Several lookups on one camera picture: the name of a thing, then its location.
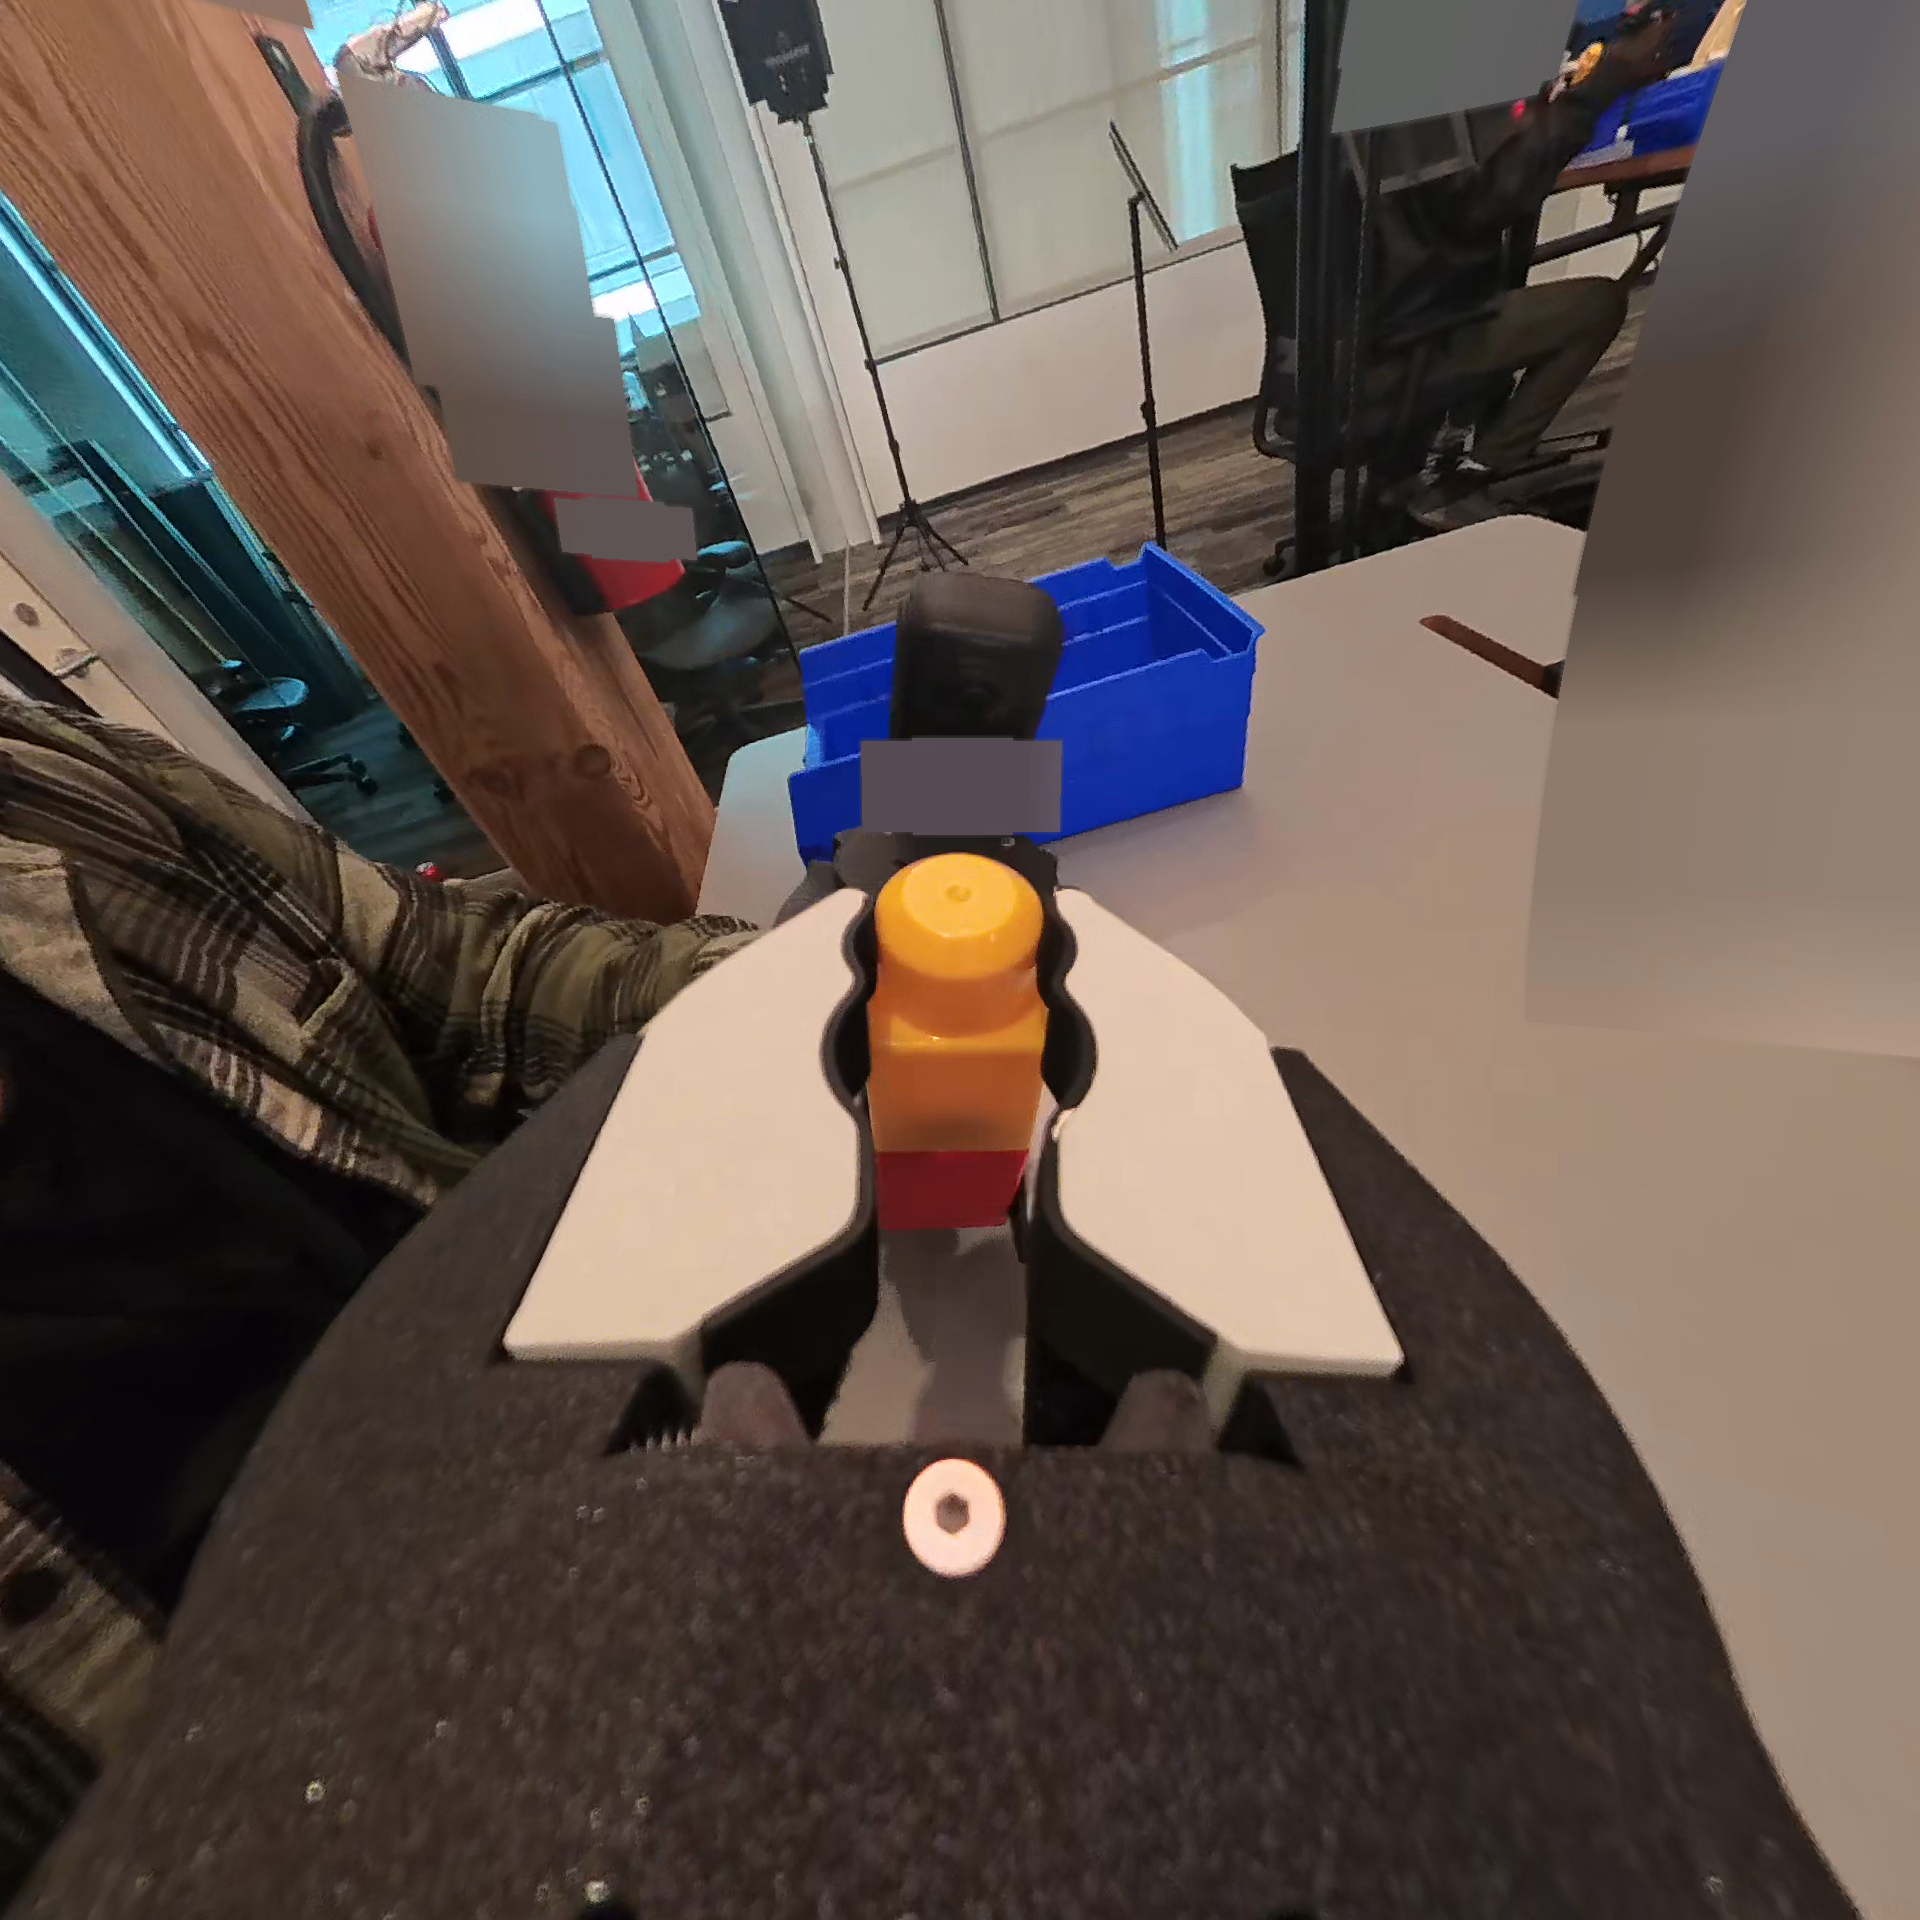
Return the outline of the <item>wooden office desk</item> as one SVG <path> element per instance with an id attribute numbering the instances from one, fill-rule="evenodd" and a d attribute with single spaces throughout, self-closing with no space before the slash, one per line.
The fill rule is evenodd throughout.
<path id="1" fill-rule="evenodd" d="M 1602 224 L 1576 226 L 1566 234 L 1538 238 L 1531 252 L 1533 267 L 1569 262 L 1576 256 L 1617 246 L 1625 239 L 1636 252 L 1617 276 L 1625 290 L 1647 280 L 1667 246 L 1670 228 L 1678 211 L 1678 191 L 1683 188 L 1698 146 L 1670 147 L 1631 155 L 1604 155 L 1592 163 L 1571 163 L 1554 181 L 1554 196 L 1596 189 L 1604 196 L 1608 215 Z"/>

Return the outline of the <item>person's left forearm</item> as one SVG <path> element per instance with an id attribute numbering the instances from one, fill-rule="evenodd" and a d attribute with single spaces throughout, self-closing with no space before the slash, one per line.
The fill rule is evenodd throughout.
<path id="1" fill-rule="evenodd" d="M 12 694 L 2 882 L 5 976 L 419 1212 L 757 936 L 381 865 L 154 733 Z"/>

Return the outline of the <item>row of blue storage bins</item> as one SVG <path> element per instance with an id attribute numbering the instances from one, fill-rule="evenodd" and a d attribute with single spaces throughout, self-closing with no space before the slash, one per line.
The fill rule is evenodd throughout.
<path id="1" fill-rule="evenodd" d="M 1613 99 L 1600 114 L 1592 137 L 1571 166 L 1585 167 L 1698 144 L 1716 98 L 1720 69 L 1720 59 L 1686 66 Z"/>

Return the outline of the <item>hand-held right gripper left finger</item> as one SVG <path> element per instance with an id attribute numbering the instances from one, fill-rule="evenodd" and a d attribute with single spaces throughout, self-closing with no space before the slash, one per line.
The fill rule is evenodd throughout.
<path id="1" fill-rule="evenodd" d="M 701 1404 L 732 1364 L 825 1411 L 880 1289 L 873 1150 L 839 1044 L 869 899 L 838 888 L 643 1029 L 501 1334 L 516 1364 L 639 1362 Z"/>

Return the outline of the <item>black music stand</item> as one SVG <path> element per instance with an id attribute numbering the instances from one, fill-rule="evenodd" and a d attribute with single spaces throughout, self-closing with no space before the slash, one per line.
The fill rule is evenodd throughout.
<path id="1" fill-rule="evenodd" d="M 1167 515 L 1162 468 L 1162 423 L 1158 412 L 1158 391 L 1154 374 L 1154 348 L 1149 337 L 1149 310 L 1146 288 L 1146 231 L 1149 230 L 1164 254 L 1174 257 L 1181 249 L 1181 238 L 1170 222 L 1160 198 L 1148 183 L 1146 171 L 1115 118 L 1108 119 L 1108 140 L 1113 159 L 1126 179 L 1126 226 L 1130 248 L 1130 284 L 1134 299 L 1137 372 L 1139 372 L 1139 422 L 1142 446 L 1148 476 L 1148 499 L 1151 515 L 1151 542 L 1156 548 L 1167 548 Z"/>

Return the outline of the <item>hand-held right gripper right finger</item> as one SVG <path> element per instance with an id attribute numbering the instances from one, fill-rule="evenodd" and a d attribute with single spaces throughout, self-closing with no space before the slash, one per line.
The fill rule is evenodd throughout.
<path id="1" fill-rule="evenodd" d="M 1397 1378 L 1401 1341 L 1259 1024 L 1079 888 L 1047 904 L 1037 981 L 1031 1436 L 1085 1430 L 1149 1374 L 1190 1380 L 1214 1437 L 1272 1380 Z"/>

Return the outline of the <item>wooden post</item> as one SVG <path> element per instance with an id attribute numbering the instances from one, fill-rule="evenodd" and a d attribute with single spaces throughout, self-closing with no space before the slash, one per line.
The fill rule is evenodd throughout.
<path id="1" fill-rule="evenodd" d="M 253 17 L 2 5 L 3 194 L 501 859 L 695 909 L 713 803 L 612 616 L 462 482 L 308 202 Z"/>

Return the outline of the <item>black metal post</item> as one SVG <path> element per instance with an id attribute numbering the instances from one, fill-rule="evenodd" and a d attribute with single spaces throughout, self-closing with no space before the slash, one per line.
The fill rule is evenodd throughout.
<path id="1" fill-rule="evenodd" d="M 1300 140 L 1296 147 L 1296 455 L 1291 577 L 1335 560 L 1332 482 L 1344 453 L 1335 295 L 1340 146 L 1334 112 L 1340 84 L 1346 2 L 1301 4 Z"/>

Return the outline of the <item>person's torso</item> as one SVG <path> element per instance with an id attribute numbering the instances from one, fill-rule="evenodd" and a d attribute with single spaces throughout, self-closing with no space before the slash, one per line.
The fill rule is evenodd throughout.
<path id="1" fill-rule="evenodd" d="M 3 1902 L 147 1707 L 220 1504 L 422 1217 L 3 976 Z"/>

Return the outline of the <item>black light stand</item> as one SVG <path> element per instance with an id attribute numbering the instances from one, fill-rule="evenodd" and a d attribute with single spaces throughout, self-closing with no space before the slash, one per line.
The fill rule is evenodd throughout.
<path id="1" fill-rule="evenodd" d="M 764 110 L 773 124 L 796 128 L 800 134 L 827 228 L 831 267 L 844 290 L 860 365 L 872 390 L 896 489 L 896 512 L 861 600 L 860 612 L 869 614 L 882 587 L 892 574 L 903 570 L 905 560 L 913 562 L 918 577 L 928 571 L 947 571 L 949 566 L 965 567 L 970 560 L 935 526 L 907 476 L 893 408 L 851 265 L 838 194 L 816 129 L 818 118 L 827 108 L 833 74 L 821 12 L 814 2 L 721 2 L 717 14 L 748 105 Z"/>

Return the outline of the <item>black office chair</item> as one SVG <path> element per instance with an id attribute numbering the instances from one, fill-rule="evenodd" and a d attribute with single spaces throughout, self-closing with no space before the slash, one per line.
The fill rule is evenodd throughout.
<path id="1" fill-rule="evenodd" d="M 703 544 L 679 577 L 631 610 L 630 640 L 650 673 L 699 675 L 764 658 L 783 638 L 745 540 Z"/>
<path id="2" fill-rule="evenodd" d="M 1520 262 L 1511 224 L 1457 246 L 1427 228 L 1440 183 L 1386 185 L 1367 140 L 1338 135 L 1230 171 L 1259 298 L 1253 448 L 1291 469 L 1270 581 L 1413 538 L 1408 499 L 1499 410 L 1502 374 L 1463 372 L 1463 334 L 1498 317 Z"/>

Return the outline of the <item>yellow mega block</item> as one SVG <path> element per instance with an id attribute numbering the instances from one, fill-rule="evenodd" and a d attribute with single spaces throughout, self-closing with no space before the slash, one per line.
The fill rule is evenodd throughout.
<path id="1" fill-rule="evenodd" d="M 1043 899 L 1013 867 L 938 851 L 873 905 L 868 1113 L 880 1154 L 1025 1150 L 1043 1092 Z"/>

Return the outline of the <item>red mega block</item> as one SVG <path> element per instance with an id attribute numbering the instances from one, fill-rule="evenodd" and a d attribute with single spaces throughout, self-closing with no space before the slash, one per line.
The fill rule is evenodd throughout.
<path id="1" fill-rule="evenodd" d="M 1025 1163 L 1025 1147 L 878 1150 L 875 1225 L 888 1236 L 998 1227 L 1022 1192 Z"/>

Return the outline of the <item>blue plastic bin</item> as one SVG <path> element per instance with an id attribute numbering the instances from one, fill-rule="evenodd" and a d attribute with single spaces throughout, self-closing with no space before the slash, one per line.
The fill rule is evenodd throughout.
<path id="1" fill-rule="evenodd" d="M 1039 735 L 1063 747 L 1062 835 L 1236 790 L 1262 621 L 1146 540 L 1035 577 L 1063 618 Z M 800 654 L 804 753 L 787 776 L 793 842 L 827 857 L 858 824 L 858 757 L 888 732 L 897 626 Z"/>

